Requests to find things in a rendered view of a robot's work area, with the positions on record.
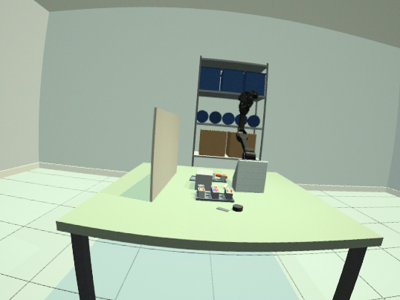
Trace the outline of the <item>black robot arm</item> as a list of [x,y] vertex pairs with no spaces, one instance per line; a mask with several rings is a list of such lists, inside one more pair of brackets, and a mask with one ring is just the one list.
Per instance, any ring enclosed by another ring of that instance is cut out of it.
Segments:
[[[239,95],[239,109],[243,106],[242,104],[245,103],[246,99],[250,99],[250,92],[246,91],[242,94]],[[239,117],[239,127],[237,128],[237,132],[236,132],[236,138],[237,141],[241,143],[242,145],[242,149],[243,149],[243,153],[242,153],[242,160],[252,160],[252,161],[256,161],[256,155],[255,155],[255,151],[253,148],[250,148],[250,146],[248,145],[248,133],[245,130],[245,117],[246,115],[244,115],[242,112],[240,112],[240,117]],[[238,131],[241,131],[243,133],[238,133]]]

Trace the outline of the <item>grey cylinder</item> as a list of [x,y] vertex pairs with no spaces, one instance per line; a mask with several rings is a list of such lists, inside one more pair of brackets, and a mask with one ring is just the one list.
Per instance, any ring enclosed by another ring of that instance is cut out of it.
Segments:
[[243,206],[239,205],[239,204],[234,204],[233,205],[233,210],[235,212],[242,212],[243,211]]

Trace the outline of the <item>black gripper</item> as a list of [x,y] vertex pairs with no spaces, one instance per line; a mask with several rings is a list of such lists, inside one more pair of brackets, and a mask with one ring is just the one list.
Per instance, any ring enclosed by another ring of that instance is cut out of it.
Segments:
[[256,91],[251,91],[250,92],[251,99],[246,99],[245,103],[243,103],[242,107],[239,109],[240,112],[242,112],[244,115],[247,115],[249,108],[254,104],[253,100],[257,99],[259,97],[259,94]]

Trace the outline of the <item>beige panel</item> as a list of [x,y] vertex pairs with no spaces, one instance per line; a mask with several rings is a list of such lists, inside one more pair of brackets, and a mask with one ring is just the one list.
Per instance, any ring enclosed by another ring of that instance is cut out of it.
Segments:
[[180,117],[155,107],[152,129],[150,203],[156,199],[177,172]]

